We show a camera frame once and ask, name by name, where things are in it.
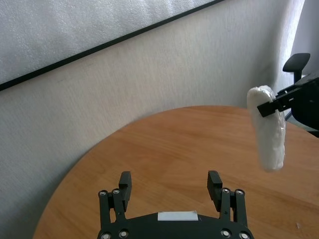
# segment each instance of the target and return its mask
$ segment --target white label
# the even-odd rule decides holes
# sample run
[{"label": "white label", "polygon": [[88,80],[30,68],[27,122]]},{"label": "white label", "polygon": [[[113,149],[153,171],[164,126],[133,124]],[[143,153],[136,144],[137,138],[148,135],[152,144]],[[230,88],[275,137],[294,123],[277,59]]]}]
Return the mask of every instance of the white label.
[{"label": "white label", "polygon": [[198,221],[197,211],[191,212],[160,212],[158,221]]}]

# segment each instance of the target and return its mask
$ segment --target black frame edge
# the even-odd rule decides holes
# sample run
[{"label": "black frame edge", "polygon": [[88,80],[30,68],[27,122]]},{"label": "black frame edge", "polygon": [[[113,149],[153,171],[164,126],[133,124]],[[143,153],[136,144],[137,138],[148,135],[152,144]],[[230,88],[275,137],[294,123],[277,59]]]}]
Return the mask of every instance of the black frame edge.
[{"label": "black frame edge", "polygon": [[221,2],[221,1],[224,1],[224,0],[214,0],[214,1],[210,1],[210,2],[208,2],[208,3],[205,3],[205,4],[201,5],[201,6],[198,6],[198,7],[195,7],[195,8],[193,8],[193,9],[190,9],[190,10],[188,10],[188,11],[182,12],[182,13],[180,13],[180,14],[177,14],[177,15],[172,16],[172,17],[170,17],[170,18],[167,18],[167,19],[165,19],[165,20],[159,21],[159,22],[154,23],[154,24],[152,24],[152,25],[149,25],[149,26],[146,26],[146,27],[144,27],[144,28],[141,28],[141,29],[139,29],[139,30],[137,30],[137,31],[131,32],[131,33],[126,34],[126,35],[124,35],[124,36],[120,36],[120,37],[118,37],[118,38],[116,38],[116,39],[114,39],[114,40],[111,40],[111,41],[108,41],[108,42],[103,43],[103,44],[101,44],[101,45],[98,45],[98,46],[96,46],[96,47],[93,47],[93,48],[91,48],[91,49],[89,49],[89,50],[83,51],[83,52],[81,52],[81,53],[78,53],[78,54],[75,54],[75,55],[70,56],[70,57],[68,57],[68,58],[65,58],[65,59],[63,59],[63,60],[61,60],[61,61],[55,62],[55,63],[53,63],[53,64],[51,64],[51,65],[45,66],[45,67],[43,67],[43,68],[40,68],[40,69],[38,69],[38,70],[35,70],[35,71],[30,72],[30,73],[28,73],[28,74],[25,74],[25,75],[23,75],[23,76],[17,77],[17,78],[15,78],[15,79],[13,79],[13,80],[4,82],[4,83],[0,84],[0,91],[3,91],[3,90],[8,89],[8,88],[10,88],[10,87],[12,87],[12,86],[15,86],[15,85],[17,85],[17,84],[20,84],[20,83],[22,83],[22,82],[25,82],[25,81],[27,81],[27,80],[30,80],[30,79],[32,79],[32,78],[34,78],[34,77],[37,77],[37,76],[39,76],[39,75],[42,75],[42,74],[47,73],[47,72],[49,72],[49,71],[52,71],[52,70],[54,70],[54,69],[56,69],[56,68],[58,68],[58,67],[64,66],[64,65],[66,65],[66,64],[69,64],[69,63],[71,63],[71,62],[73,62],[73,61],[76,61],[76,60],[78,60],[78,59],[81,59],[81,58],[83,58],[83,57],[85,57],[85,56],[91,55],[91,54],[93,54],[93,53],[95,53],[95,52],[97,52],[97,51],[103,50],[103,49],[105,49],[105,48],[107,48],[107,47],[113,46],[113,45],[115,45],[115,44],[117,44],[117,43],[120,43],[120,42],[122,42],[122,41],[125,41],[125,40],[127,40],[127,39],[130,39],[130,38],[135,37],[135,36],[137,36],[137,35],[140,35],[140,34],[142,34],[142,33],[144,33],[144,32],[147,32],[147,31],[150,31],[150,30],[152,30],[152,29],[155,29],[155,28],[157,28],[157,27],[159,27],[159,26],[162,26],[162,25],[164,25],[164,24],[167,24],[167,23],[169,23],[169,22],[171,22],[171,21],[177,20],[177,19],[179,19],[179,18],[182,18],[182,17],[184,17],[184,16],[187,16],[187,15],[189,15],[189,14],[192,14],[192,13],[194,13],[194,12],[197,12],[197,11],[199,11],[199,10],[202,10],[202,9],[204,9],[204,8],[207,8],[207,7],[209,7],[209,6],[212,6],[212,5],[214,5],[214,4],[216,4],[216,3],[219,3],[219,2]]}]

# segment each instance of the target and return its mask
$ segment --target black chair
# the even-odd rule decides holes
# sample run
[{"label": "black chair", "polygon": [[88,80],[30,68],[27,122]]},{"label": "black chair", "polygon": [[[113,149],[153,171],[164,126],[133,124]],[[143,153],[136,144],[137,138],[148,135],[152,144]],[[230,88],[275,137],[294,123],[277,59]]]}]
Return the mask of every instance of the black chair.
[{"label": "black chair", "polygon": [[[299,83],[304,83],[308,80],[308,77],[305,76],[302,78],[302,70],[307,65],[310,59],[309,53],[298,53],[292,55],[283,67],[284,72],[293,72],[294,74],[294,83],[298,85]],[[309,100],[309,97],[301,97],[304,100],[298,100],[291,107],[291,113],[286,116],[286,120],[293,115],[293,117],[300,123],[319,130],[319,108],[318,102]],[[310,133],[315,136],[319,136],[318,131],[310,131]]]}]

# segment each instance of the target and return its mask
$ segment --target screw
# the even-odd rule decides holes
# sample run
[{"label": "screw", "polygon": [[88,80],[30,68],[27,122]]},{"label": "screw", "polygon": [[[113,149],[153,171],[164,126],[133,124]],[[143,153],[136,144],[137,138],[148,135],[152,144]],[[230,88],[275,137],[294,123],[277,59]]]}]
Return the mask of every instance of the screw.
[{"label": "screw", "polygon": [[230,232],[227,231],[227,230],[222,230],[220,233],[221,233],[224,237],[227,237],[227,238],[230,237]]},{"label": "screw", "polygon": [[249,236],[248,236],[246,233],[240,233],[240,234],[239,234],[239,237],[240,237],[241,239],[249,239]]},{"label": "screw", "polygon": [[128,233],[127,231],[121,231],[121,232],[120,232],[120,237],[121,237],[121,238],[126,238],[126,237],[128,236],[128,234],[129,234],[129,233]]},{"label": "screw", "polygon": [[110,239],[110,238],[111,238],[111,235],[108,233],[105,233],[101,236],[101,239]]}]

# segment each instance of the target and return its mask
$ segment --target robotic arm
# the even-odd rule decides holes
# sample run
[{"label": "robotic arm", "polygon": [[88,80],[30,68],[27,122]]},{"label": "robotic arm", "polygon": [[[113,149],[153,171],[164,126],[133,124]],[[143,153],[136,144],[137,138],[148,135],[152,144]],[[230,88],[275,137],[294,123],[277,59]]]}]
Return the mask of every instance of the robotic arm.
[{"label": "robotic arm", "polygon": [[[245,192],[234,192],[223,188],[223,183],[216,171],[208,172],[207,189],[214,202],[219,218],[195,215],[191,219],[173,219],[160,217],[163,213],[154,213],[137,218],[126,219],[125,211],[132,189],[131,173],[123,172],[119,188],[111,192],[99,192],[101,230],[97,239],[254,239],[247,228]],[[230,208],[234,212],[230,219]],[[111,223],[110,210],[114,209],[116,221]]]}]

